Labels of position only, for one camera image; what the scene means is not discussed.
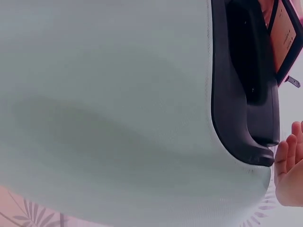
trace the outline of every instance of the hand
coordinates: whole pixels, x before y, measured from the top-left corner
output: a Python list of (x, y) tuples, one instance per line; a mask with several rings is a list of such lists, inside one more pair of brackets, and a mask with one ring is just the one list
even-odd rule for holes
[(284, 206), (303, 206), (303, 122), (292, 124), (292, 134), (279, 143), (275, 157), (278, 201)]

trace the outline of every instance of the black plastic handle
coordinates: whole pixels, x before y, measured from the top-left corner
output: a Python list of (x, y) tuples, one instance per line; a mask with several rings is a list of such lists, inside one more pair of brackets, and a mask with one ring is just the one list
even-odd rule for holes
[(238, 160), (271, 166), (279, 141), (277, 82), (258, 0), (212, 0), (212, 121)]

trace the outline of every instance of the pale mint fabric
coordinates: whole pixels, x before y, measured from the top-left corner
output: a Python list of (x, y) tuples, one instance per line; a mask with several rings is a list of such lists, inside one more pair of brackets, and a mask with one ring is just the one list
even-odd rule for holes
[(0, 182), (114, 227), (228, 227), (267, 167), (211, 123), (210, 0), (0, 3)]

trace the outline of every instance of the finger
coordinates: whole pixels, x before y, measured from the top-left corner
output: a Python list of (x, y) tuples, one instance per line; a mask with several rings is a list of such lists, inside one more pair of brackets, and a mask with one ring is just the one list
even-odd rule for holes
[(298, 163), (303, 159), (303, 134), (302, 134), (302, 123), (301, 122), (294, 122), (292, 124), (292, 134), (297, 137), (295, 163)]
[(275, 184), (281, 181), (283, 176), (287, 173), (286, 161), (287, 161), (288, 143), (282, 141), (279, 143), (275, 156)]
[(286, 142), (288, 144), (288, 152), (286, 158), (286, 171), (288, 173), (295, 165), (295, 151), (297, 147), (297, 137), (291, 134), (287, 139)]

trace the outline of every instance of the metal clip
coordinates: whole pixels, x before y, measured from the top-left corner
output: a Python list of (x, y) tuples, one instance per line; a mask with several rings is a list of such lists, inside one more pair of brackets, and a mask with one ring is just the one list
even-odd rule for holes
[(297, 88), (301, 87), (301, 84), (298, 80), (292, 78), (291, 76), (288, 76), (285, 82), (290, 82), (291, 84), (295, 85)]

